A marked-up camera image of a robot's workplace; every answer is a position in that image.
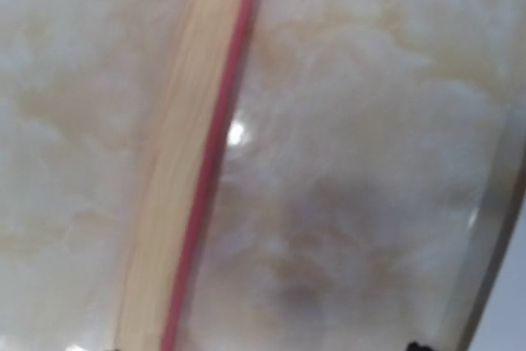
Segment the pink wooden picture frame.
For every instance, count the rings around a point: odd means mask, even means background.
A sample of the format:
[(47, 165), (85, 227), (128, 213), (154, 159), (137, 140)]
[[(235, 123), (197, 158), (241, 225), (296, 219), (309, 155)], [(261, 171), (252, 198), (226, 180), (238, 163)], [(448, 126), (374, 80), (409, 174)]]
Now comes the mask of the pink wooden picture frame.
[(254, 0), (190, 0), (148, 141), (116, 350), (171, 350)]

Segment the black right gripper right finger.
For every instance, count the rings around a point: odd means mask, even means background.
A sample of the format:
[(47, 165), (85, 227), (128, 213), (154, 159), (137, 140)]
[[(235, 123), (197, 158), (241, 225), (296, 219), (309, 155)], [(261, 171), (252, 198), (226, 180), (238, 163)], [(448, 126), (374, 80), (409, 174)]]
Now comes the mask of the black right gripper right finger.
[(436, 351), (436, 350), (429, 345), (420, 344), (416, 341), (413, 341), (406, 346), (405, 351)]

